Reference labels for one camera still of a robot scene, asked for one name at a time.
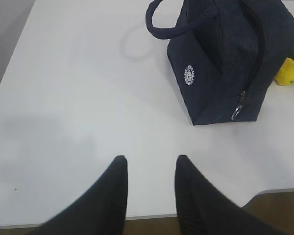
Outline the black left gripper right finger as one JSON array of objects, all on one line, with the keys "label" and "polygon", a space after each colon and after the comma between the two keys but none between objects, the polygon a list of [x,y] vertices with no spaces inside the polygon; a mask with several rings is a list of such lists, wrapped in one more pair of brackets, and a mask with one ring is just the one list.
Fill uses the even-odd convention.
[{"label": "black left gripper right finger", "polygon": [[176,161],[174,190],[183,235],[280,235],[218,191],[186,155]]}]

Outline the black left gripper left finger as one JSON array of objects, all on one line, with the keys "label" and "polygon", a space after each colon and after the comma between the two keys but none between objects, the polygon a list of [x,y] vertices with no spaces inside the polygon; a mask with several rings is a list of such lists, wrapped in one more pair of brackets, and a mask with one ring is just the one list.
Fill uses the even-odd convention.
[{"label": "black left gripper left finger", "polygon": [[116,156],[96,182],[31,235],[121,235],[128,197],[125,156]]}]

